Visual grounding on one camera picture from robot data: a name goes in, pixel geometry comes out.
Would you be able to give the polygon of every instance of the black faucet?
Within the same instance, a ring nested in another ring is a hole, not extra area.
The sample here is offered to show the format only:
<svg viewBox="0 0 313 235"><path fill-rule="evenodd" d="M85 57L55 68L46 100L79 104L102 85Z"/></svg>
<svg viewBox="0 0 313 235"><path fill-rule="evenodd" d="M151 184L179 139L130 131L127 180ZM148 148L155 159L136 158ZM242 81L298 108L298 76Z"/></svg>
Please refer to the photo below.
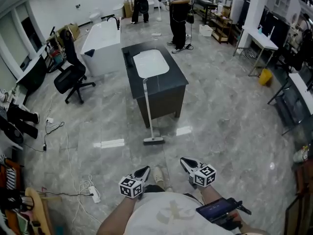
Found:
<svg viewBox="0 0 313 235"><path fill-rule="evenodd" d="M117 30L119 30L119 25L120 25L120 21L119 21L119 19L117 19L115 16L110 16L110 17L108 17L108 18L107 18L107 21L108 21L110 18L115 18L115 20L116 20Z"/></svg>

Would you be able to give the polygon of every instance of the mop handle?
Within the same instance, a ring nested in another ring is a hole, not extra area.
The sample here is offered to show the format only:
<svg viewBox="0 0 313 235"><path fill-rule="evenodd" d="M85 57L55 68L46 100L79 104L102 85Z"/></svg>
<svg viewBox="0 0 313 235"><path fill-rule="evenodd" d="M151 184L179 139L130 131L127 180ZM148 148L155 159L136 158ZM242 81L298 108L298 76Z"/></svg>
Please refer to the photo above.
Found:
<svg viewBox="0 0 313 235"><path fill-rule="evenodd" d="M154 134L153 134L152 120L151 120L151 114L150 114L150 106L149 106L148 90L147 90L147 81L148 81L147 78L145 78L143 80L143 90L145 92L145 97L146 97L148 117L149 117L150 130L151 130L151 137L152 137L152 139L154 139L155 137L154 137Z"/></svg>

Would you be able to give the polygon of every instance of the mop head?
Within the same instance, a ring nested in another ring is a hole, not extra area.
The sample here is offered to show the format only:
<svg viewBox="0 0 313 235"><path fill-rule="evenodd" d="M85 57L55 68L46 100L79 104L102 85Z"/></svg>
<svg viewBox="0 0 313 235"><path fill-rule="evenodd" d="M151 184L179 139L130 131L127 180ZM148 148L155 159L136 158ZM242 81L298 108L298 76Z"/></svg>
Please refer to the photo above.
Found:
<svg viewBox="0 0 313 235"><path fill-rule="evenodd" d="M163 144L165 140L163 138L148 138L143 140L144 145Z"/></svg>

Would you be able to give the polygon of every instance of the white bathtub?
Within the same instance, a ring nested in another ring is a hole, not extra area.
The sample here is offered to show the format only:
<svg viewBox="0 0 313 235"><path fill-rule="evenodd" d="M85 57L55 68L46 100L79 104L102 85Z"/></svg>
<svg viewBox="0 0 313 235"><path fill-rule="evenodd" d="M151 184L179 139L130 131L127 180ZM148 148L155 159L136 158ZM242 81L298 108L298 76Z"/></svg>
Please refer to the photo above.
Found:
<svg viewBox="0 0 313 235"><path fill-rule="evenodd" d="M92 57L85 54L92 49L94 49ZM95 24L80 54L92 76L125 69L121 30L117 30L115 19Z"/></svg>

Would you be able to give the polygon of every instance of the yellow bucket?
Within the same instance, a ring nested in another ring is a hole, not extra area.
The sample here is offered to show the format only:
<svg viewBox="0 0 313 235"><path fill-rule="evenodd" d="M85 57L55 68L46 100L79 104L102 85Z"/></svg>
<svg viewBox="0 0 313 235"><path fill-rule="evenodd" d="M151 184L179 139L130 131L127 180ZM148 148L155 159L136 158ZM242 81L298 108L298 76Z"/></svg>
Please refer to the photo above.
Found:
<svg viewBox="0 0 313 235"><path fill-rule="evenodd" d="M270 70L264 68L259 78L259 84L266 85L266 83L269 82L271 78L272 78L272 73L270 72Z"/></svg>

